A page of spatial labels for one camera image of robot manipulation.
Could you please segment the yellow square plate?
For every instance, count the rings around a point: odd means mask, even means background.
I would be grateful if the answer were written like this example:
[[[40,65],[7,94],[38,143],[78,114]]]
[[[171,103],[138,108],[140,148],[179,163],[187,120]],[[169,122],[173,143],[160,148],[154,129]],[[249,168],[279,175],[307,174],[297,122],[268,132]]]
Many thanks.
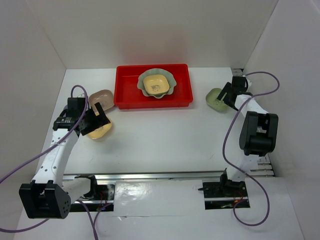
[[[162,95],[169,91],[170,85],[167,78],[161,74],[149,75],[143,79],[145,91],[149,95]]]
[[[92,140],[97,140],[102,138],[107,132],[111,130],[113,123],[109,120],[109,123],[97,128],[96,130],[87,134],[87,136]]]

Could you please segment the green square plate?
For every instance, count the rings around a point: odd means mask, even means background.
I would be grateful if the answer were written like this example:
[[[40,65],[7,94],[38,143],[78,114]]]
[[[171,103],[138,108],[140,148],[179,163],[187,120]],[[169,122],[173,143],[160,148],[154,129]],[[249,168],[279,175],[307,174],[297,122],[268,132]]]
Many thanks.
[[[213,110],[223,113],[228,110],[228,106],[222,100],[217,99],[221,91],[222,91],[221,88],[213,88],[206,95],[205,101],[206,101],[206,104],[209,107],[211,107]]]

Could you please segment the large green scalloped bowl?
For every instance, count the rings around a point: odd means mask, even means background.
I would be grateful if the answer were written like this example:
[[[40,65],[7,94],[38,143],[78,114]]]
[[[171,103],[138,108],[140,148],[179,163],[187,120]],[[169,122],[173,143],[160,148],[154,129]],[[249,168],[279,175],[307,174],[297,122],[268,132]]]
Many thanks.
[[[167,93],[163,93],[160,95],[150,95],[146,92],[144,84],[143,84],[143,80],[145,77],[151,76],[151,75],[163,75],[167,78],[168,83],[170,85],[170,88]],[[172,95],[176,86],[177,86],[177,82],[176,82],[173,74],[167,70],[162,69],[162,68],[152,68],[152,69],[146,70],[138,77],[138,83],[137,83],[137,88],[142,91],[142,94],[145,97],[154,97],[156,99],[161,99],[165,95]]]

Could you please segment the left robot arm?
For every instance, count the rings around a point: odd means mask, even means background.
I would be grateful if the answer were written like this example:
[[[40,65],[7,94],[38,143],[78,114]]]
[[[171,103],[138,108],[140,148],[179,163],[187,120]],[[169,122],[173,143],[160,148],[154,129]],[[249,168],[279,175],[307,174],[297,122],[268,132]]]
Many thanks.
[[[23,183],[19,196],[30,219],[65,219],[71,205],[80,197],[92,200],[99,195],[94,175],[77,175],[63,183],[63,176],[72,149],[80,136],[106,124],[107,118],[99,102],[88,107],[84,97],[70,97],[67,108],[53,123],[51,147],[30,183]]]

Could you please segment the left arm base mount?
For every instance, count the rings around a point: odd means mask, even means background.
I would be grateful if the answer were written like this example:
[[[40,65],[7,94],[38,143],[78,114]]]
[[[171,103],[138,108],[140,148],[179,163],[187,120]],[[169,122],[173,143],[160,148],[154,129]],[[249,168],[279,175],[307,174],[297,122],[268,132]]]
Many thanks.
[[[114,184],[97,184],[93,186],[87,178],[77,178],[62,183],[62,189],[71,199],[70,212],[85,212],[82,202],[90,212],[114,210]]]

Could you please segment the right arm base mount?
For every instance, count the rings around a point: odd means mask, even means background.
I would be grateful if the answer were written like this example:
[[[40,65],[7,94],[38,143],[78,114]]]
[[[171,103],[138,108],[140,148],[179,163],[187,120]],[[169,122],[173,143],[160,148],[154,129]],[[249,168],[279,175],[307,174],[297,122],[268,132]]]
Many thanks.
[[[220,188],[219,182],[203,182],[198,191],[203,193],[206,210],[250,208],[246,186],[242,188]]]

